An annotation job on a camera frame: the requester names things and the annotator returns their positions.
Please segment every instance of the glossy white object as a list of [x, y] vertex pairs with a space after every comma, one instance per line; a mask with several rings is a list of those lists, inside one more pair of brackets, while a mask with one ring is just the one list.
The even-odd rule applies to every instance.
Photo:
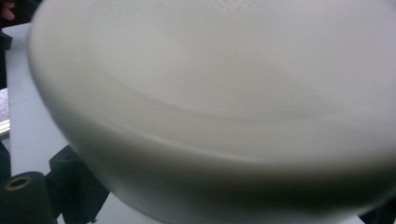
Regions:
[[141, 212], [335, 223], [396, 192], [395, 24], [390, 1], [47, 0], [29, 58], [66, 138]]

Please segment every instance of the white tabletop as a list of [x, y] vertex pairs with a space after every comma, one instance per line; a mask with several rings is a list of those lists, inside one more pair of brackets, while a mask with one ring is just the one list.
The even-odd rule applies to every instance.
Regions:
[[[25, 24], [4, 30], [14, 38], [12, 48], [7, 52], [11, 162], [14, 175], [29, 171], [47, 174], [50, 171], [49, 159], [67, 145], [39, 98], [30, 76], [26, 57], [29, 27], [29, 24]], [[97, 219], [97, 224], [159, 224], [128, 207], [112, 194]], [[352, 217], [342, 224], [362, 222], [357, 217]]]

